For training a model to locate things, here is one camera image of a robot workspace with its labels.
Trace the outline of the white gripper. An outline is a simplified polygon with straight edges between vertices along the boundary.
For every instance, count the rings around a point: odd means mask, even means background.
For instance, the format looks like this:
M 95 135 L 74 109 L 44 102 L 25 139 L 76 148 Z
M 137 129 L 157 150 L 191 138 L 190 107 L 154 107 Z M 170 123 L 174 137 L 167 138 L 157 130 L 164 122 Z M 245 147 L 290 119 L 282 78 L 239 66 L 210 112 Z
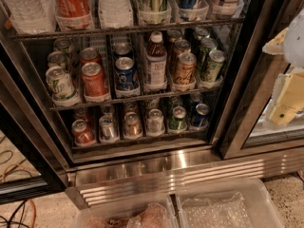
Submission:
M 271 55 L 284 54 L 285 60 L 296 66 L 288 74 L 280 74 L 275 81 L 273 108 L 269 120 L 283 126 L 304 109 L 304 9 L 288 28 L 266 43 L 262 51 Z

